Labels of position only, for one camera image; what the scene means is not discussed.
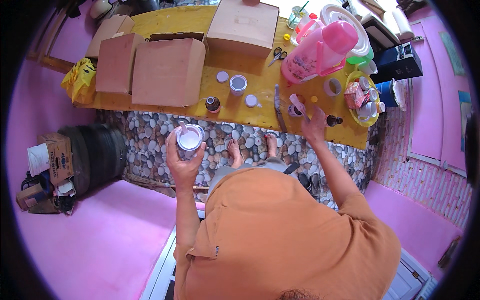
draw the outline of pink jug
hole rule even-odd
[[[306,38],[303,34],[319,24]],[[336,21],[325,26],[320,20],[311,20],[297,37],[299,45],[283,60],[283,76],[294,84],[301,84],[318,75],[327,76],[343,69],[346,55],[357,44],[359,36],[348,22]]]

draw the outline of scissors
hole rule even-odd
[[[275,57],[272,62],[268,65],[269,67],[276,61],[276,60],[284,60],[285,58],[287,58],[288,56],[288,53],[286,53],[285,51],[282,52],[282,48],[278,47],[278,48],[275,48],[275,50],[273,51],[273,56]]]

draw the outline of gray shorts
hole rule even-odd
[[[226,175],[235,172],[236,170],[245,169],[245,168],[267,168],[272,169],[278,172],[285,172],[288,168],[287,164],[284,163],[281,159],[277,157],[269,157],[265,161],[259,163],[256,167],[252,166],[251,164],[243,164],[238,169],[232,167],[221,167],[215,172],[215,176],[212,179],[212,183],[210,184],[210,188],[208,189],[207,199],[210,197],[210,192],[213,191],[215,186],[222,180]],[[291,177],[297,178],[297,175],[292,173],[290,174]]]

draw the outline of wooden table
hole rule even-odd
[[[135,26],[133,33],[148,38],[154,33],[164,32],[207,32],[215,14],[216,6],[187,6],[163,9],[132,17]],[[285,41],[283,35],[291,34],[293,30],[287,27],[287,20],[279,18],[275,35],[274,48],[282,47],[284,51],[291,52],[294,46],[290,41]],[[287,113],[291,104],[291,94],[301,94],[307,99],[306,109],[310,116],[313,105],[318,105],[326,114],[344,118],[344,123],[333,128],[327,128],[325,139],[334,143],[350,145],[358,149],[365,149],[368,129],[359,126],[347,109],[343,94],[336,98],[329,97],[323,91],[324,81],[333,77],[316,77],[305,84],[290,85],[280,72],[280,61],[267,67],[273,55],[266,60],[254,58],[233,52],[215,51],[209,49],[205,57],[202,75],[202,88],[200,99],[215,96],[220,99],[222,109],[217,114],[212,114],[205,107],[205,100],[197,105],[186,108],[161,107],[150,105],[133,105],[131,96],[109,93],[97,93],[91,104],[75,104],[79,108],[99,108],[107,110],[137,110],[168,113],[174,115],[194,117],[199,120],[224,121],[252,125],[281,131],[274,109],[275,84],[280,85],[281,111],[288,132],[302,135],[301,118],[292,118]],[[336,77],[344,85],[347,76],[354,70],[354,66],[347,64],[345,68],[336,72]],[[248,86],[244,96],[253,94],[257,96],[262,107],[248,108],[243,97],[230,94],[228,83],[220,84],[216,80],[219,71],[227,71],[231,76],[241,74],[247,78]],[[318,102],[313,104],[308,99],[317,96]]]

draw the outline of yellow plate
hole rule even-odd
[[[372,79],[370,79],[370,76],[368,76],[367,74],[365,74],[362,71],[353,71],[347,78],[347,85],[346,86],[348,86],[348,84],[353,82],[355,79],[360,78],[362,76],[368,79],[368,81],[370,82],[370,86],[375,87],[375,83],[372,81]],[[380,102],[380,95],[378,96],[378,98],[375,102]],[[377,122],[377,120],[378,120],[378,116],[380,115],[379,113],[377,113],[377,116],[375,118],[371,118],[370,120],[368,120],[366,122],[360,122],[359,121],[359,116],[357,114],[357,110],[356,109],[349,109],[349,110],[350,110],[350,114],[352,115],[355,122],[357,122],[357,124],[362,126],[362,127],[370,127],[370,126],[374,125],[375,122]]]

